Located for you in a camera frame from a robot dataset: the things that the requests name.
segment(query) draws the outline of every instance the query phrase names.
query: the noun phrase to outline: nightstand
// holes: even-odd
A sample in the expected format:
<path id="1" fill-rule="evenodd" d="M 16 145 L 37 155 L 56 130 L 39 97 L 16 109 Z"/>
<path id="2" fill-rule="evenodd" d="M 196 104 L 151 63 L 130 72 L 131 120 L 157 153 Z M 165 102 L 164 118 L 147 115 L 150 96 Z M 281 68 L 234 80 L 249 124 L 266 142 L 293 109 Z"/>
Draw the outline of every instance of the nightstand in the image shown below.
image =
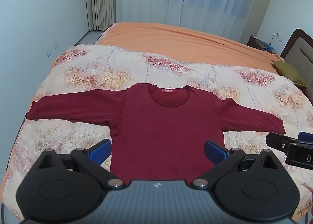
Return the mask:
<path id="1" fill-rule="evenodd" d="M 271 54 L 275 54 L 274 52 L 272 52 L 272 51 L 267 49 L 268 44 L 266 42 L 261 41 L 261 40 L 259 40 L 257 38 L 254 38 L 252 36 L 250 36 L 250 39 L 249 39 L 249 41 L 247 43 L 247 46 L 253 47 L 253 48 L 256 48 L 256 49 L 259 49 L 259 50 L 267 51 L 267 52 L 269 52 Z"/>

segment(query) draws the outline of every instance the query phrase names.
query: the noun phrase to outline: headboard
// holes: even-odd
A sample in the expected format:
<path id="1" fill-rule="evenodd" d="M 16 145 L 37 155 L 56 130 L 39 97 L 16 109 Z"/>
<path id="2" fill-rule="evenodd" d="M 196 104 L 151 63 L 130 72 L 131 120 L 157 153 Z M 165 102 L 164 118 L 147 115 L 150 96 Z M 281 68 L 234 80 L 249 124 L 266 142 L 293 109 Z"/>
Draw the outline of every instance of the headboard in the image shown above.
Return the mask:
<path id="1" fill-rule="evenodd" d="M 293 64 L 303 76 L 308 88 L 304 94 L 313 104 L 313 39 L 303 30 L 296 29 L 288 40 L 281 57 Z"/>

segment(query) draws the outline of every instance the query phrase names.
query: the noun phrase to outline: white wall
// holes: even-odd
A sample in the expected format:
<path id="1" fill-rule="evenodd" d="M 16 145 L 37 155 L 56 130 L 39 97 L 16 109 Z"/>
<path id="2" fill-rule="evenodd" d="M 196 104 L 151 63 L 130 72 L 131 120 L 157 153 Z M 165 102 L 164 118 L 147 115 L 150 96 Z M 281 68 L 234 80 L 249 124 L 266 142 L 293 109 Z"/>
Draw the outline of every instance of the white wall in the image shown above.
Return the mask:
<path id="1" fill-rule="evenodd" d="M 280 54 L 297 28 L 313 37 L 313 0 L 271 0 L 257 38 L 269 44 L 274 33 L 284 36 L 283 42 L 272 41 Z"/>
<path id="2" fill-rule="evenodd" d="M 0 181 L 52 62 L 88 30 L 85 0 L 0 0 Z M 49 57 L 48 48 L 53 51 Z"/>

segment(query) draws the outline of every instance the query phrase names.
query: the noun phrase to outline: round neckline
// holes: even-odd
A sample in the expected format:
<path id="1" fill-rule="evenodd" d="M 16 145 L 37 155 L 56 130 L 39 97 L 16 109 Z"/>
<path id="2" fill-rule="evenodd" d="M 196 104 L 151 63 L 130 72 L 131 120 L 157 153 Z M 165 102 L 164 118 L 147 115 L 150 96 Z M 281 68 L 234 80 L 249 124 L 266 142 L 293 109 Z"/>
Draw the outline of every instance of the round neckline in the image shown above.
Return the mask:
<path id="1" fill-rule="evenodd" d="M 147 84 L 147 88 L 148 88 L 148 92 L 149 92 L 149 95 L 150 95 L 150 97 L 157 103 L 157 104 L 159 104 L 159 105 L 161 105 L 161 106 L 164 106 L 164 107 L 179 107 L 179 106 L 181 106 L 181 105 L 184 105 L 188 100 L 189 100 L 189 88 L 188 88 L 188 85 L 185 85 L 184 87 L 181 87 L 181 88 L 174 88 L 174 89 L 183 89 L 183 88 L 185 88 L 186 89 L 186 91 L 187 91 L 187 97 L 186 97 L 186 99 L 183 101 L 183 102 L 181 102 L 181 103 L 178 103 L 178 104 L 174 104 L 174 105 L 169 105 L 169 104 L 164 104 L 164 103 L 162 103 L 162 102 L 159 102 L 157 99 L 155 99 L 154 98 L 154 96 L 152 95 L 152 93 L 151 93 L 151 90 L 150 90 L 150 87 L 151 86 L 153 86 L 152 85 L 152 83 L 148 83 Z"/>

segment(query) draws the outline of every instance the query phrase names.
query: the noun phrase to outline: floor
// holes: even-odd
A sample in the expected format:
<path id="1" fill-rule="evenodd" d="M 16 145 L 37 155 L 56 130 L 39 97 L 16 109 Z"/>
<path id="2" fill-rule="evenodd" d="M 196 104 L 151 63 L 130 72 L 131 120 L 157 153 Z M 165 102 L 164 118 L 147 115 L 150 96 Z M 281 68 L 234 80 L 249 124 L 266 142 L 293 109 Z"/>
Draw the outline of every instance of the floor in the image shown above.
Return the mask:
<path id="1" fill-rule="evenodd" d="M 90 31 L 77 43 L 77 45 L 94 44 L 103 33 L 104 33 L 103 31 Z M 311 213 L 309 213 L 308 221 L 310 221 L 311 218 L 312 218 L 312 215 Z M 5 208 L 5 223 L 6 224 L 18 224 L 19 223 L 19 221 L 7 208 Z M 305 224 L 305 217 L 303 217 L 298 223 Z"/>

